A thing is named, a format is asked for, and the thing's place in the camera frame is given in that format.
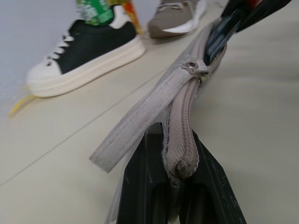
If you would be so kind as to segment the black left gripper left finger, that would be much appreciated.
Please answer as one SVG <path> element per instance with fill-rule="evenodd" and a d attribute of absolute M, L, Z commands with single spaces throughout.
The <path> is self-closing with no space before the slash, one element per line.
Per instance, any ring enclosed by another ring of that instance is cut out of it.
<path fill-rule="evenodd" d="M 167 223 L 170 193 L 162 149 L 162 125 L 155 123 L 145 132 L 125 168 L 118 223 Z"/>

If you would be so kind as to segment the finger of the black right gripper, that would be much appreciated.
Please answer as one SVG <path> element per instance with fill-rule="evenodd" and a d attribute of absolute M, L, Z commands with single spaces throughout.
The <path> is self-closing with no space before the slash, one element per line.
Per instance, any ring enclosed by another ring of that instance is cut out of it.
<path fill-rule="evenodd" d="M 229 0 L 221 16 L 229 16 L 235 10 L 240 9 L 244 14 L 237 29 L 237 32 L 240 32 L 282 9 L 290 2 L 291 0 Z"/>
<path fill-rule="evenodd" d="M 235 32 L 236 13 L 222 17 L 207 40 L 205 61 L 213 61 Z"/>

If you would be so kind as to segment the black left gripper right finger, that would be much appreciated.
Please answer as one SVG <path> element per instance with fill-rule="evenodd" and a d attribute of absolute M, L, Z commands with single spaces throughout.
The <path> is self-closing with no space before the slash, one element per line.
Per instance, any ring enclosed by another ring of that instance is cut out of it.
<path fill-rule="evenodd" d="M 193 132 L 199 154 L 196 172 L 185 181 L 181 224 L 246 224 L 227 175 Z"/>

